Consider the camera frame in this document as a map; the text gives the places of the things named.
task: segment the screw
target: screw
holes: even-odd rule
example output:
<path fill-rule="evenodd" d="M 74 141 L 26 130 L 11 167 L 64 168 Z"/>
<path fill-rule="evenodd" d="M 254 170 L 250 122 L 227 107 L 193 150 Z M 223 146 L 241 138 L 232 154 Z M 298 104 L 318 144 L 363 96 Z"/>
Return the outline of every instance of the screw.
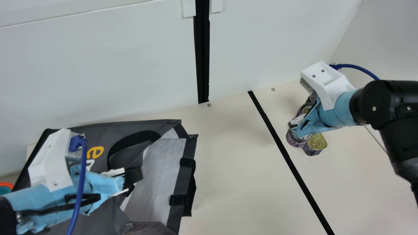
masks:
<path fill-rule="evenodd" d="M 19 211 L 16 212 L 16 220 L 18 223 L 22 222 L 22 214 Z"/>

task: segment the orange object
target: orange object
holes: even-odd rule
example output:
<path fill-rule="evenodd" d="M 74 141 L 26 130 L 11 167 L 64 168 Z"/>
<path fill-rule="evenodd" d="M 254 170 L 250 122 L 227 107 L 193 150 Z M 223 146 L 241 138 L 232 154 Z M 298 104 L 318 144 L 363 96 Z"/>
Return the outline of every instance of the orange object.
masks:
<path fill-rule="evenodd" d="M 0 187 L 8 187 L 10 190 L 12 190 L 13 184 L 10 182 L 0 182 Z"/>

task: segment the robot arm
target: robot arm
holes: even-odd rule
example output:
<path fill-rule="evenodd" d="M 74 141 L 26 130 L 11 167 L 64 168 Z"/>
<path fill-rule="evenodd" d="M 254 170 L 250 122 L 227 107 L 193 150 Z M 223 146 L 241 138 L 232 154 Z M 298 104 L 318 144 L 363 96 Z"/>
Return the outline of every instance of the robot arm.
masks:
<path fill-rule="evenodd" d="M 292 137 L 370 124 L 418 202 L 418 82 L 372 81 L 355 90 L 343 74 L 319 62 L 302 72 L 301 84 L 317 94 L 317 101 L 306 115 L 289 122 Z"/>
<path fill-rule="evenodd" d="M 0 218 L 5 218 L 0 221 L 1 234 L 45 232 L 72 217 L 81 175 L 80 139 L 84 136 L 68 129 L 46 139 L 28 168 L 31 187 L 0 197 Z M 89 215 L 107 199 L 126 192 L 126 174 L 123 168 L 102 174 L 86 171 L 79 213 Z"/>

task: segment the blue cable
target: blue cable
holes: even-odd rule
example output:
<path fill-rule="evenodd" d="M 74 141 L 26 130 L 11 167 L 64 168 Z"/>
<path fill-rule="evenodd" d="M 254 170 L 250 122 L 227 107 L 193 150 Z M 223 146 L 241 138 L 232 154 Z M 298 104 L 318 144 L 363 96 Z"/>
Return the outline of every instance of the blue cable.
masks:
<path fill-rule="evenodd" d="M 79 179 L 79 186 L 77 189 L 77 196 L 76 196 L 76 204 L 74 207 L 73 215 L 71 217 L 70 225 L 68 226 L 68 230 L 66 235 L 72 235 L 74 228 L 76 227 L 77 218 L 80 213 L 81 201 L 83 197 L 84 191 L 84 180 L 86 179 L 86 165 L 87 165 L 87 140 L 82 138 L 82 155 L 81 155 L 81 169 L 80 169 L 80 179 Z"/>
<path fill-rule="evenodd" d="M 353 65 L 353 64 L 330 64 L 329 66 L 332 67 L 335 70 L 338 70 L 338 69 L 341 69 L 341 68 L 357 69 L 357 70 L 360 70 L 360 71 L 366 73 L 367 75 L 372 77 L 374 80 L 380 81 L 380 79 L 376 75 L 374 75 L 372 72 L 370 72 L 369 70 L 367 70 L 363 67 L 357 66 L 357 65 Z"/>

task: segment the bag handle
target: bag handle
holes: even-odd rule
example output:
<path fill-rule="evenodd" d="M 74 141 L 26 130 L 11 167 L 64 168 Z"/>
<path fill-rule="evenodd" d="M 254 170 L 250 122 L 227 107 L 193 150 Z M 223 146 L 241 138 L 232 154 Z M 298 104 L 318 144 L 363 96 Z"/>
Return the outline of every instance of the bag handle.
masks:
<path fill-rule="evenodd" d="M 121 151 L 122 149 L 131 147 L 133 145 L 143 143 L 146 141 L 151 141 L 151 143 L 154 143 L 159 138 L 161 138 L 161 135 L 158 134 L 158 132 L 155 132 L 152 130 L 140 131 L 140 132 L 137 132 L 137 133 L 134 133 L 132 135 L 128 135 L 122 138 L 109 149 L 109 153 L 107 154 L 107 170 L 112 169 L 112 166 L 110 165 L 110 157 L 114 155 L 115 153 Z"/>

